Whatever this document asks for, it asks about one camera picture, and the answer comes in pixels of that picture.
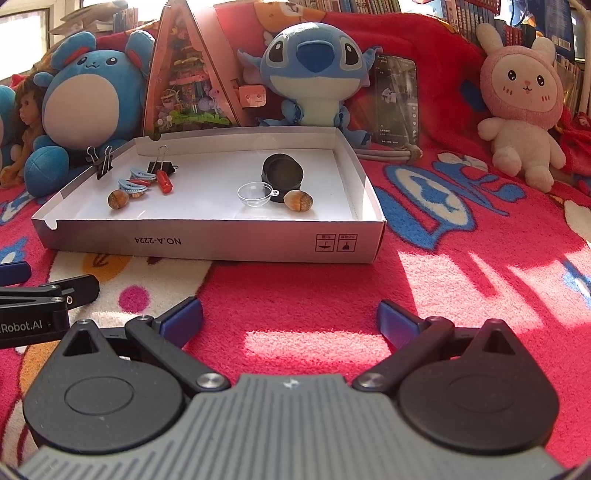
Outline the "light blue duckbill hair clip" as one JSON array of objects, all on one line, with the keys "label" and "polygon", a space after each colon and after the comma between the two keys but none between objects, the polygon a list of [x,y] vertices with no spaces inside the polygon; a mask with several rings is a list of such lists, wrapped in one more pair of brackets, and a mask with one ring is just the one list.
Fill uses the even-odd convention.
[{"label": "light blue duckbill hair clip", "polygon": [[148,187],[145,185],[133,183],[131,180],[125,179],[118,180],[118,187],[131,198],[139,198],[148,190]]}]

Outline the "red plastic clip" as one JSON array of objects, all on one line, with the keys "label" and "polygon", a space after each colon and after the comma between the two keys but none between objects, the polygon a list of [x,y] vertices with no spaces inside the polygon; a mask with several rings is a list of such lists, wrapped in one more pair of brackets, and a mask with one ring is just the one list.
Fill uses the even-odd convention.
[{"label": "red plastic clip", "polygon": [[138,186],[149,187],[151,185],[150,181],[139,179],[139,178],[131,178],[128,180],[130,183]]},{"label": "red plastic clip", "polygon": [[156,171],[156,181],[160,191],[164,194],[170,194],[173,190],[173,185],[170,181],[168,174],[163,170]]}]

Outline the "light blue oval hair clip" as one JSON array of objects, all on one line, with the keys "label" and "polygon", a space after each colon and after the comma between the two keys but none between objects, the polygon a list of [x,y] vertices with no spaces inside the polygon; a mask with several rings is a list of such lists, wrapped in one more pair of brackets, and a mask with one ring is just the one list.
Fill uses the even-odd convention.
[{"label": "light blue oval hair clip", "polygon": [[148,183],[152,183],[156,180],[156,175],[153,173],[145,172],[137,168],[130,169],[130,179],[142,180]]}]

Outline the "large black binder clip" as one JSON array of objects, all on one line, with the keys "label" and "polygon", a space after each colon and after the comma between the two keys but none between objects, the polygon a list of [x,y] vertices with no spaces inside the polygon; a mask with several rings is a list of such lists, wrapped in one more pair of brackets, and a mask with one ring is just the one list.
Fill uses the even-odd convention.
[{"label": "large black binder clip", "polygon": [[163,171],[166,175],[173,175],[177,166],[166,159],[168,146],[162,145],[158,148],[156,158],[148,164],[147,172],[155,175],[158,171]]}]

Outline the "clear plastic half sphere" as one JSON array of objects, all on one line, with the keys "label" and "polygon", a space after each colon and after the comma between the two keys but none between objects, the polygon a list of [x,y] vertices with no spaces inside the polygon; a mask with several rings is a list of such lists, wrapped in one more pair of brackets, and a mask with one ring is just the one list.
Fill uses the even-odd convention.
[{"label": "clear plastic half sphere", "polygon": [[259,208],[270,201],[263,199],[263,181],[249,182],[238,188],[238,198],[242,204],[250,208]]}]

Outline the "brown acorn nut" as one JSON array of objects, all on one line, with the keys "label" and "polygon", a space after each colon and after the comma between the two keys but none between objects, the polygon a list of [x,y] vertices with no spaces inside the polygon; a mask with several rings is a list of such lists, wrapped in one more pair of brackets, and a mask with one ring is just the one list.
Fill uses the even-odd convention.
[{"label": "brown acorn nut", "polygon": [[314,205],[314,199],[307,192],[290,190],[283,196],[283,203],[294,212],[308,212]]}]

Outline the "small black binder clip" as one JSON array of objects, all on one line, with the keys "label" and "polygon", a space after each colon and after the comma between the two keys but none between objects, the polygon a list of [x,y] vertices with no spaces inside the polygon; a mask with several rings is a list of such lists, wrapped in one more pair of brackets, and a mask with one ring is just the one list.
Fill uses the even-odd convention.
[{"label": "small black binder clip", "polygon": [[86,149],[86,154],[87,162],[95,167],[97,180],[100,180],[112,169],[113,148],[110,145],[104,148],[101,155],[98,154],[95,147],[89,146]]}]

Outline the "brown haired doll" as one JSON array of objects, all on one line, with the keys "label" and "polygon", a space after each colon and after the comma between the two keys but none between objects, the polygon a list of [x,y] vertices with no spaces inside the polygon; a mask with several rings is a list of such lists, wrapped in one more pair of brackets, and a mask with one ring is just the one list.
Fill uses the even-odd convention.
[{"label": "brown haired doll", "polygon": [[36,85],[34,75],[24,78],[16,87],[13,106],[15,153],[12,163],[1,171],[1,187],[12,188],[24,182],[24,167],[33,152],[34,141],[44,135],[41,109],[45,89]]}]

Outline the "Doraemon plush toy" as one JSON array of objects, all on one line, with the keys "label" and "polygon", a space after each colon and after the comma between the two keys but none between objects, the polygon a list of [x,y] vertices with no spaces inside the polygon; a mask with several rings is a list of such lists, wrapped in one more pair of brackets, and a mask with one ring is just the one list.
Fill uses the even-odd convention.
[{"label": "Doraemon plush toy", "polygon": [[11,153],[14,149],[13,112],[15,106],[15,92],[12,88],[0,86],[0,161],[1,168],[13,163]]}]

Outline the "white cardboard box tray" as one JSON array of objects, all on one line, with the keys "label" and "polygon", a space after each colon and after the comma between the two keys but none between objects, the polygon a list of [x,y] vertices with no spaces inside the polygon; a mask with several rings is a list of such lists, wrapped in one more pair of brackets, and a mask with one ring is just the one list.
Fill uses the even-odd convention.
[{"label": "white cardboard box tray", "polygon": [[[250,207],[242,186],[274,153],[303,167],[307,212]],[[109,194],[133,169],[175,167],[172,190],[151,187],[120,209]],[[140,137],[116,150],[111,170],[80,174],[33,216],[50,249],[177,259],[362,263],[374,261],[387,221],[369,177],[342,133],[328,127],[247,127]]]}]

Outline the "blue round mouse plush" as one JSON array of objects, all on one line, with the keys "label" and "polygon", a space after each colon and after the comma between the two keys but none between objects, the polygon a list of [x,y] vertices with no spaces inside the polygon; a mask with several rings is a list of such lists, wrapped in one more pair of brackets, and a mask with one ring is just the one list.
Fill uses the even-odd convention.
[{"label": "blue round mouse plush", "polygon": [[43,93],[43,134],[25,161],[30,195],[59,191],[90,166],[89,149],[102,155],[138,133],[153,47],[149,33],[135,31],[122,50],[99,49],[83,31],[58,46],[47,71],[32,76]]}]

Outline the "pink triangular diorama house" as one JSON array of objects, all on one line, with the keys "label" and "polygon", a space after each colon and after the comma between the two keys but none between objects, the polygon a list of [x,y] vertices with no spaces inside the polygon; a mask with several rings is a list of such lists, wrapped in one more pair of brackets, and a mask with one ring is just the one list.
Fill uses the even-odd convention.
[{"label": "pink triangular diorama house", "polygon": [[242,64],[223,34],[214,8],[200,1],[168,1],[154,44],[143,115],[143,133],[256,124],[240,103],[249,89]]}]

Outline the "black smartphone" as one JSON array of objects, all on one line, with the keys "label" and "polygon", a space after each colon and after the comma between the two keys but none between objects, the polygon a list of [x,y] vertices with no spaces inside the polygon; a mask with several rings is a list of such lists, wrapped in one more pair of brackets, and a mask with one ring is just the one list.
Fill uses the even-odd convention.
[{"label": "black smartphone", "polygon": [[373,85],[377,142],[389,147],[416,144],[420,119],[415,62],[398,56],[377,56]]}]

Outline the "pink bunny plush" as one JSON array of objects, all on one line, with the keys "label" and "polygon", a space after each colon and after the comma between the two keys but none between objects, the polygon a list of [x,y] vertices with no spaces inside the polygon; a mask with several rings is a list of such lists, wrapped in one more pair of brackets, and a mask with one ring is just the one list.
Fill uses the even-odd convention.
[{"label": "pink bunny plush", "polygon": [[523,175],[543,193],[551,191],[551,168],[562,169],[566,156],[550,135],[563,112],[564,90],[553,66],[553,42],[538,37],[531,47],[505,46],[496,28],[480,24],[476,36],[487,54],[480,89],[492,116],[478,125],[491,143],[492,162],[507,176]]}]

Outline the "blue Stitch plush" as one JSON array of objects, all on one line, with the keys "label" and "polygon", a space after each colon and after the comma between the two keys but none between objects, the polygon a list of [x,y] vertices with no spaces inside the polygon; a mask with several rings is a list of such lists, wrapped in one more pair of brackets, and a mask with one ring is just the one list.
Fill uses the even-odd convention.
[{"label": "blue Stitch plush", "polygon": [[260,126],[324,126],[342,131],[353,148],[368,148],[372,134],[349,129],[345,101],[370,86],[370,70],[380,46],[362,50],[339,28],[306,22],[284,29],[270,41],[262,56],[243,50],[238,60],[251,84],[263,84],[283,98],[283,118],[259,118]]}]

